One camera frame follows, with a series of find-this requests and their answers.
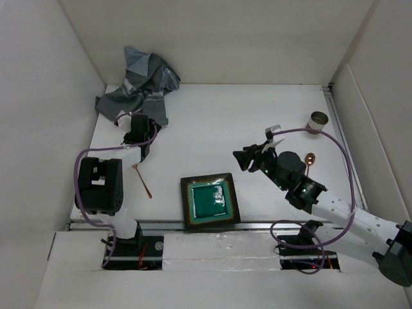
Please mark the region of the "square green ceramic plate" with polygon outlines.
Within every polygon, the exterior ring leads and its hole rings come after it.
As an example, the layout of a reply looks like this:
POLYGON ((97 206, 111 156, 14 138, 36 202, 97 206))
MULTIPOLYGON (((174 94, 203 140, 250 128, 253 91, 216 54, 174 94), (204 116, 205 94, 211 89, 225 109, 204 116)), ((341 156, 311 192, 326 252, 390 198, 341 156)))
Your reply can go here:
POLYGON ((231 173, 180 179, 185 230, 198 230, 241 222, 231 173))

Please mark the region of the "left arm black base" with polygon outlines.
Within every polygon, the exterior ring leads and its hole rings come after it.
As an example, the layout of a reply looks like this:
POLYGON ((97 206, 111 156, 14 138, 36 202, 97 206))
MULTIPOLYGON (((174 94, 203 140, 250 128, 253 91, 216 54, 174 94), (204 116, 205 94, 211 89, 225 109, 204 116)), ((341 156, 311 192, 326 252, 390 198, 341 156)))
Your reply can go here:
POLYGON ((163 262, 164 237, 161 235, 144 235, 138 225, 135 236, 131 239, 116 240, 111 257, 113 237, 102 239, 106 245, 103 260, 104 270, 161 270, 163 262))

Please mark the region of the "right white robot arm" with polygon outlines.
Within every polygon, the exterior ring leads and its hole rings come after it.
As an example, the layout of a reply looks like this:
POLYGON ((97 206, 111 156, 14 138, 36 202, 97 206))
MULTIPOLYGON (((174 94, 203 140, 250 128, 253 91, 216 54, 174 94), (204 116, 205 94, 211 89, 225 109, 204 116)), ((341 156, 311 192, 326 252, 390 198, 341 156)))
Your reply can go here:
POLYGON ((400 286, 411 286, 411 222, 398 224, 352 207, 326 187, 305 176, 306 166, 300 157, 262 145, 234 151, 242 171, 262 171, 276 186, 286 192, 286 200, 296 209, 326 219, 343 229, 343 236, 329 232, 319 235, 305 232, 297 238, 304 253, 311 254, 321 246, 337 244, 349 255, 376 266, 380 273, 400 286))

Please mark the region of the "copper spoon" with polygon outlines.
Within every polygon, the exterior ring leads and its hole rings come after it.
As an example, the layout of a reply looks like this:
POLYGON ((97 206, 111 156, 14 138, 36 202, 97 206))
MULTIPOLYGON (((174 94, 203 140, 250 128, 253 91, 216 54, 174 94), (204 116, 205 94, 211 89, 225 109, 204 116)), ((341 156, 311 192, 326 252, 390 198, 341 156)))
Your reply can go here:
POLYGON ((310 167, 315 163, 315 155, 313 153, 308 153, 305 156, 305 164, 306 164, 306 176, 309 176, 310 167))

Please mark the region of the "grey striped cloth placemat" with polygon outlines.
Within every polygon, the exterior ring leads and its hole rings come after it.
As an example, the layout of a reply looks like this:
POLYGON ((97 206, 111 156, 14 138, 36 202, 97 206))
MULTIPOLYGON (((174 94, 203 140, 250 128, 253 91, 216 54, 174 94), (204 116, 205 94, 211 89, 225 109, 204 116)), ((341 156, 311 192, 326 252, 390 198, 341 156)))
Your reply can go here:
POLYGON ((161 56, 124 47, 126 74, 115 91, 95 99, 95 109, 112 122, 121 112, 138 112, 166 126, 165 95, 180 88, 180 77, 161 56))

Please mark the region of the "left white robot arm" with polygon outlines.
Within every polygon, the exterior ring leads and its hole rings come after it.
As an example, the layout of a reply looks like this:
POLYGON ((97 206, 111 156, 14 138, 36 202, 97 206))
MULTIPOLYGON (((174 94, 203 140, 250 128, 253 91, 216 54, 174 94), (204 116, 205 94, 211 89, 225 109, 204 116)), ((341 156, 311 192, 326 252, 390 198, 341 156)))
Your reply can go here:
POLYGON ((98 216, 100 227, 111 229, 114 242, 134 256, 144 244, 139 223, 123 205, 123 172, 146 159, 161 126, 141 113, 121 113, 115 124, 126 132, 120 145, 89 148, 76 159, 75 204, 83 215, 98 216))

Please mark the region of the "copper fork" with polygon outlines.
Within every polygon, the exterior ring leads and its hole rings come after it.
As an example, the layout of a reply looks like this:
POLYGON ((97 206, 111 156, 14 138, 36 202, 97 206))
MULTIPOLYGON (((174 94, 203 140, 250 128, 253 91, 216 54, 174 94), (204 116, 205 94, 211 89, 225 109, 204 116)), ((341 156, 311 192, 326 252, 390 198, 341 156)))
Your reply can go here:
POLYGON ((137 174, 138 174, 138 176, 139 176, 139 178, 140 178, 140 180, 141 180, 141 182, 142 182, 142 185, 144 186, 144 189, 145 189, 145 191, 146 191, 146 193, 147 193, 148 198, 149 198, 149 199, 152 199, 152 198, 153 198, 153 195, 151 194, 151 191, 149 190, 148 186, 147 186, 146 183, 144 182, 144 179, 142 178, 142 175, 140 174, 140 171, 138 170, 138 164, 132 165, 132 168, 137 172, 137 174))

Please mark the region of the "white and brown cup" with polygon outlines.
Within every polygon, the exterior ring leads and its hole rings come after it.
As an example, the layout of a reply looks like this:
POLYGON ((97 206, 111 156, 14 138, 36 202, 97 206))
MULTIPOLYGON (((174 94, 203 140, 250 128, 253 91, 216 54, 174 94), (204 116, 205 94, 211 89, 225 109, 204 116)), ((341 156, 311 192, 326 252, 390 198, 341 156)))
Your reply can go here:
POLYGON ((322 111, 314 111, 306 123, 306 128, 311 135, 318 135, 329 122, 328 115, 322 111))

